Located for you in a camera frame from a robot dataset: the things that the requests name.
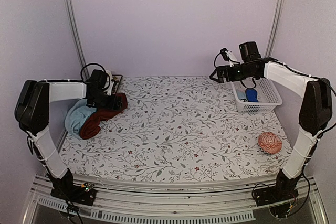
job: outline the orange ball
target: orange ball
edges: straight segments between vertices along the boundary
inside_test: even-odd
[[[281,139],[273,132],[263,132],[258,138],[258,144],[262,151],[268,154],[276,154],[282,149]]]

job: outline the dark red cloth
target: dark red cloth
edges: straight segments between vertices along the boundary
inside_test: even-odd
[[[98,109],[95,113],[93,113],[84,123],[84,125],[80,128],[79,136],[82,139],[89,139],[94,137],[100,131],[99,123],[101,121],[107,121],[118,115],[124,109],[127,108],[127,99],[124,93],[118,93],[116,96],[121,97],[122,107],[120,110],[106,110],[106,109]]]

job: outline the white wall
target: white wall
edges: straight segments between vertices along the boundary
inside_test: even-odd
[[[15,224],[41,169],[14,119],[24,81],[79,77],[64,0],[0,0],[0,58],[0,223]],[[56,139],[66,111],[51,111]]]
[[[223,47],[266,50],[276,0],[73,0],[87,62],[126,76],[208,76]]]
[[[328,78],[336,87],[336,0],[285,0],[273,56],[288,65]],[[298,133],[301,100],[279,87],[283,105],[276,113],[292,143]],[[335,130],[326,133],[309,164],[330,223],[336,223]]]

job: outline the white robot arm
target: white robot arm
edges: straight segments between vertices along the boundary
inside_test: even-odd
[[[210,79],[223,83],[224,78],[226,81],[241,81],[248,77],[266,78],[303,98],[299,113],[299,134],[289,160],[279,171],[275,187],[253,191],[258,206],[297,197],[296,184],[304,166],[312,158],[323,133],[334,127],[325,130],[332,117],[330,82],[325,78],[300,73],[276,59],[261,58],[255,42],[246,42],[239,47],[244,63],[240,64],[231,51],[223,48],[220,54],[230,64],[216,67]]]
[[[53,184],[51,195],[84,205],[93,204],[96,191],[93,184],[73,184],[70,170],[62,162],[49,132],[49,104],[63,100],[86,98],[87,105],[114,111],[121,110],[122,100],[112,94],[110,72],[94,70],[86,81],[77,80],[27,80],[22,88],[15,118],[21,130],[27,133],[31,152],[45,166]]]

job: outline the blue object in basket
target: blue object in basket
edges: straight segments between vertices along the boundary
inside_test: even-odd
[[[246,97],[246,93],[245,92],[242,92],[240,90],[236,90],[237,92],[237,96],[238,96],[238,99],[240,99],[241,101],[243,102],[247,102],[247,97]]]
[[[248,102],[259,102],[257,97],[258,97],[258,92],[255,89],[246,89],[245,90],[247,101]]]

